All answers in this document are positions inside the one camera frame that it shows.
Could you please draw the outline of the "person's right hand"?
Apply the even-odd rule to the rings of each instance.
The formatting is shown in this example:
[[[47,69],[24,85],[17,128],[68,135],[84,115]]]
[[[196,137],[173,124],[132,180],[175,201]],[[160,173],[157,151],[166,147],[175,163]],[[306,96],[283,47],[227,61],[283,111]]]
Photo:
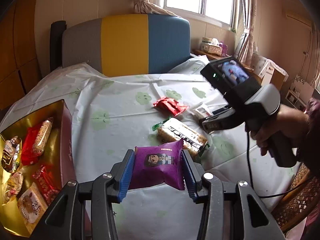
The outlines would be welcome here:
[[[307,113],[281,105],[276,117],[265,122],[259,131],[250,131],[250,136],[256,141],[260,153],[265,156],[268,152],[267,140],[277,132],[289,138],[293,148],[298,148],[309,132],[310,118]]]

